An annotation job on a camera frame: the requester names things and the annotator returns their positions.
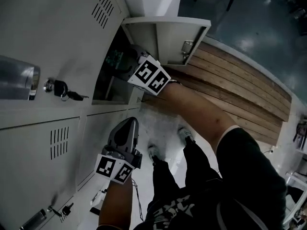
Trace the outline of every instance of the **white sneaker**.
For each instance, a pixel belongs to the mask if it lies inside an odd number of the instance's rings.
[[[192,132],[185,128],[185,127],[181,127],[179,128],[178,130],[178,136],[180,138],[180,141],[186,146],[187,145],[187,142],[186,142],[186,138],[187,137],[190,137],[191,141],[194,141],[194,137],[192,135]]]
[[[152,144],[152,145],[148,146],[148,155],[149,155],[150,160],[153,163],[156,162],[156,159],[154,161],[154,156],[156,156],[158,160],[162,160],[163,161],[163,158],[162,158],[162,156],[160,154],[160,150],[159,150],[159,148],[155,144]]]

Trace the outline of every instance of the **wooden plank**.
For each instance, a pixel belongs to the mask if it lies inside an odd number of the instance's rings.
[[[266,93],[256,85],[246,81],[244,78],[223,69],[222,67],[219,67],[215,64],[212,64],[208,61],[205,61],[203,59],[200,59],[198,57],[192,57],[191,60],[189,61],[190,65],[193,65],[195,67],[198,67],[200,69],[203,69],[205,71],[211,72],[219,77],[222,77],[224,79],[227,79],[231,81],[234,84],[237,84],[241,86],[242,88],[251,91],[255,95],[261,97],[262,99],[266,100],[267,102],[271,103],[274,105],[276,108],[284,112],[285,114],[289,115],[290,109],[286,107],[284,104],[282,104],[280,101],[276,100],[273,96],[270,94]]]
[[[283,105],[287,107],[287,109],[291,108],[291,103],[284,98],[281,94],[279,94],[276,90],[271,88],[266,83],[262,82],[260,79],[256,78],[254,75],[250,74],[249,72],[241,69],[240,67],[237,67],[236,65],[219,58],[218,56],[215,56],[211,53],[208,53],[206,51],[203,51],[201,49],[197,49],[194,53],[194,56],[201,58],[205,61],[208,61],[212,64],[215,64],[219,67],[222,67],[223,69],[232,72],[233,74],[236,74],[246,81],[256,85],[258,88],[262,89],[264,92],[275,98],[276,100],[280,101]]]
[[[264,136],[262,134],[259,134],[255,131],[248,129],[248,128],[244,128],[244,130],[246,132],[248,132],[255,140],[265,142],[265,143],[270,144],[272,146],[276,146],[276,144],[277,144],[277,140],[275,140],[275,139],[272,139],[272,138],[269,138],[269,137]]]
[[[278,84],[276,84],[274,81],[269,79],[267,76],[265,76],[262,72],[258,71],[254,67],[250,66],[246,62],[238,59],[237,57],[228,54],[227,52],[216,48],[212,45],[206,44],[204,42],[201,42],[200,45],[198,46],[199,49],[204,50],[206,52],[209,52],[215,56],[218,56],[224,60],[227,60],[228,62],[240,67],[241,69],[251,73],[254,75],[256,78],[260,79],[263,81],[265,84],[269,85],[271,88],[276,90],[279,94],[281,94],[285,99],[287,99],[289,102],[291,102],[292,98],[291,96]]]
[[[204,93],[199,92],[199,91],[196,91],[196,93],[201,95],[202,97],[206,98],[207,100],[211,101],[212,103],[214,103],[215,105],[217,105],[222,110],[224,110],[228,113],[234,114],[238,117],[244,118],[248,121],[251,121],[255,124],[258,124],[262,127],[265,127],[265,128],[267,128],[267,129],[269,129],[269,130],[271,130],[271,131],[273,131],[277,134],[279,134],[279,132],[281,130],[281,127],[278,127],[277,125],[272,124],[272,123],[266,121],[265,119],[263,119],[261,117],[258,117],[258,116],[254,115],[254,114],[252,114],[248,111],[245,111],[240,107],[232,105],[232,104],[225,102],[223,100],[219,100],[215,97],[212,97],[210,95],[204,94]]]
[[[143,96],[143,101],[145,104],[147,104],[148,106],[152,106],[154,108],[154,110],[161,112],[163,114],[169,115],[171,114],[172,116],[174,115],[173,113],[173,107],[167,105],[167,102],[163,99],[154,97],[152,95],[148,95],[148,94],[144,94]],[[253,131],[251,129],[248,128],[243,128],[244,130],[246,130],[255,140],[259,140],[271,145],[276,145],[277,140],[270,138],[268,136],[262,135],[256,131]]]
[[[266,110],[259,108],[254,104],[248,103],[244,101],[243,99],[241,99],[240,97],[224,92],[211,85],[201,83],[193,79],[188,79],[183,74],[177,71],[168,70],[168,72],[171,74],[171,77],[173,79],[181,82],[186,87],[200,91],[202,93],[205,93],[207,95],[220,99],[226,103],[237,106],[238,108],[241,108],[249,113],[252,113],[258,117],[263,118],[264,120],[267,120],[268,122],[276,125],[277,127],[281,127],[283,124],[283,122],[280,119],[276,118],[275,116],[273,116]]]
[[[185,67],[177,67],[177,66],[169,66],[167,68],[175,69],[177,71],[183,72],[189,75],[192,78],[195,78],[199,81],[203,81],[205,83],[209,83],[217,88],[221,88],[227,92],[231,90],[231,93],[236,94],[249,102],[252,102],[265,110],[269,111],[273,115],[279,117],[283,121],[288,121],[289,116],[279,110],[277,107],[257,96],[256,94],[248,91],[241,86],[232,83],[231,81],[224,79],[220,76],[217,76],[211,72],[202,70],[198,67],[187,65]]]
[[[241,118],[241,117],[238,117],[236,115],[233,115],[231,113],[228,113],[226,112],[240,127],[242,128],[248,128],[254,132],[257,132],[261,135],[264,135],[264,136],[267,136],[269,138],[272,138],[272,139],[275,139],[277,140],[278,137],[279,137],[279,134],[265,128],[265,127],[262,127],[258,124],[255,124],[253,122],[250,122],[244,118]]]

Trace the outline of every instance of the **ventilation slot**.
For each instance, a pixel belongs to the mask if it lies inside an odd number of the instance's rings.
[[[96,19],[96,21],[103,29],[105,28],[113,9],[114,6],[111,0],[99,0],[98,3],[95,5],[95,8],[92,12],[92,16]]]
[[[50,158],[51,160],[64,155],[68,148],[69,127],[63,127],[50,132]]]

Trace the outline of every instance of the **white floor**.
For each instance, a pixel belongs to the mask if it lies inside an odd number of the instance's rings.
[[[302,153],[295,151],[292,139],[295,135],[296,125],[300,116],[304,114],[307,115],[306,106],[294,96],[289,121],[283,123],[277,146],[273,148],[274,152],[265,153],[276,171],[284,178],[286,178],[286,172],[293,171],[298,167],[303,156]],[[140,123],[138,150],[143,154],[143,160],[142,168],[140,170],[136,169],[132,174],[132,178],[138,185],[142,213],[145,218],[147,206],[154,195],[152,180],[153,166],[147,156],[148,143],[154,143],[161,148],[177,184],[179,187],[184,187],[187,164],[183,155],[184,146],[180,143],[177,136],[177,129],[180,125],[186,124],[178,116],[169,117],[154,111],[152,108],[146,107],[140,109],[136,114],[136,118],[138,118]],[[219,171],[215,154],[209,143],[197,133],[195,133],[195,140],[207,155],[211,167]],[[262,152],[271,149],[270,145],[263,142],[259,142],[259,146]],[[141,223],[141,220],[138,200],[134,189],[130,229],[134,229],[139,223]]]

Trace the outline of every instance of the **tiled floor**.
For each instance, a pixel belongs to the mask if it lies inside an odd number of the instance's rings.
[[[286,0],[180,0],[179,16],[211,20],[207,35],[250,57],[307,102],[307,36]]]
[[[283,124],[277,147],[274,148],[273,153],[265,153],[276,171],[284,178],[286,178],[285,173],[287,171],[293,171],[297,168],[303,156],[302,153],[295,151],[292,143],[296,124],[302,114],[307,114],[307,108],[294,96],[289,122]],[[178,116],[170,117],[151,108],[146,108],[146,106],[140,109],[137,118],[140,123],[138,150],[143,154],[143,160],[142,168],[140,170],[136,169],[132,177],[138,185],[142,213],[145,217],[147,206],[154,195],[153,166],[147,155],[148,143],[153,142],[162,149],[175,181],[179,187],[184,187],[187,164],[183,155],[184,146],[177,136],[177,129],[179,126],[185,125],[185,122]],[[195,140],[207,155],[211,167],[219,171],[215,154],[209,143],[197,133],[195,133]],[[259,142],[259,145],[262,152],[271,149],[271,146],[265,143]],[[141,223],[141,220],[138,200],[134,191],[130,229],[133,229],[139,223]]]

